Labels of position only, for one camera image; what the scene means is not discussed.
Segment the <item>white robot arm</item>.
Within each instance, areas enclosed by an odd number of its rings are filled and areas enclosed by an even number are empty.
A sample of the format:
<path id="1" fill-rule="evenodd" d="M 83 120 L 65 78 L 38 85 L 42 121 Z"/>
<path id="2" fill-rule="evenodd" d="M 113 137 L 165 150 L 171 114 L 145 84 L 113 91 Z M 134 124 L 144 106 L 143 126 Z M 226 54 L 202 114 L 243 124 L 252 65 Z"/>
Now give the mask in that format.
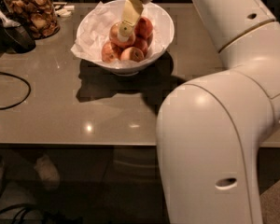
<path id="1" fill-rule="evenodd" d="M 157 117 L 171 224 L 262 224 L 261 143 L 280 127 L 280 23 L 261 0 L 192 0 L 224 66 L 173 90 Z"/>

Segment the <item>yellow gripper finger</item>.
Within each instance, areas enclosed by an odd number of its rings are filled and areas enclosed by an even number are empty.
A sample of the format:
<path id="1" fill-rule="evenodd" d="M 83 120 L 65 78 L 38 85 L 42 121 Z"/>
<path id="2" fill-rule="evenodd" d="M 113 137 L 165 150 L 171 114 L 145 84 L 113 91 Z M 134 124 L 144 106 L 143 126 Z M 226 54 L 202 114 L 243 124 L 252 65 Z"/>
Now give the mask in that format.
<path id="1" fill-rule="evenodd" d="M 118 39 L 120 42 L 126 42 L 130 38 L 143 9 L 143 3 L 140 0 L 125 0 L 119 23 Z"/>

